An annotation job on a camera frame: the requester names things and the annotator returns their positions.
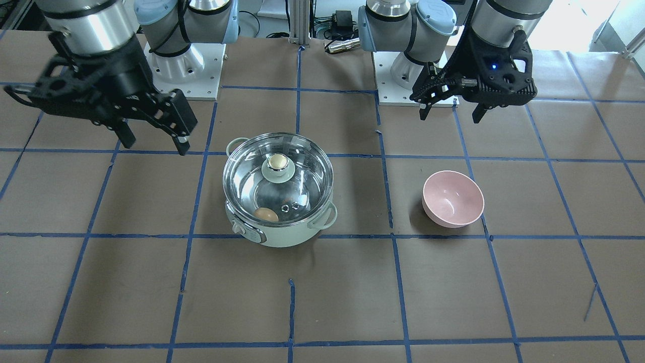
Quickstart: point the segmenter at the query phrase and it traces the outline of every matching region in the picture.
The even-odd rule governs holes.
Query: pot handle
[[[237,139],[233,139],[233,140],[232,140],[230,143],[228,143],[228,145],[226,146],[226,156],[227,156],[227,157],[230,157],[230,156],[231,156],[231,150],[230,150],[230,149],[231,149],[231,146],[235,145],[236,143],[240,143],[240,142],[244,142],[244,141],[248,141],[248,140],[249,140],[249,138],[237,138]]]
[[[324,225],[318,225],[319,220],[315,220],[315,221],[309,222],[309,224],[307,224],[307,227],[311,229],[320,229],[320,230],[331,227],[334,224],[334,222],[336,222],[336,218],[338,218],[338,208],[336,208],[336,205],[334,205],[334,203],[330,203],[328,209],[331,209],[333,213],[333,218],[331,221],[329,221]]]

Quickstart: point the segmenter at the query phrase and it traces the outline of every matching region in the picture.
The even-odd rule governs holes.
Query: white mounting plate
[[[418,107],[418,103],[408,99],[408,96],[410,96],[412,91],[399,86],[394,82],[394,79],[390,74],[392,63],[394,63],[394,59],[399,55],[399,52],[374,52],[373,55],[376,85],[379,89],[379,103],[388,106]],[[446,53],[444,52],[444,54],[441,55],[441,60],[438,65],[442,67],[447,61],[448,58],[446,58]],[[459,104],[459,99],[451,97],[437,102],[432,105],[432,107],[452,107],[452,105],[455,104],[454,100]]]
[[[168,83],[162,81],[153,73],[153,82],[155,87],[160,92],[169,92],[172,89],[179,88],[184,92],[187,99],[194,99],[198,101],[217,101],[219,93],[219,79],[222,76],[222,65],[224,62],[224,55],[226,53],[225,44],[206,44],[206,43],[193,43],[193,47],[204,57],[204,70],[199,78],[192,82],[187,83]],[[150,56],[148,53],[150,45],[146,44],[144,52],[146,57]]]

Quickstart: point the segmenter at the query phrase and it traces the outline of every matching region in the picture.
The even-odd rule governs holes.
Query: brown egg
[[[258,217],[261,220],[266,220],[269,222],[278,222],[278,215],[269,208],[258,208],[253,212],[253,215]]]

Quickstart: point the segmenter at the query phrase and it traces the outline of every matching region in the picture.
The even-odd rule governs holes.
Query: bowl
[[[436,224],[459,228],[478,220],[484,212],[484,195],[469,177],[456,171],[439,171],[423,185],[423,209]]]

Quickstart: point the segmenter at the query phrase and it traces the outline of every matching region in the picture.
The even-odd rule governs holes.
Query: glass lid
[[[224,193],[247,220],[283,226],[307,219],[328,201],[332,165],[311,140],[264,134],[239,145],[224,166]]]

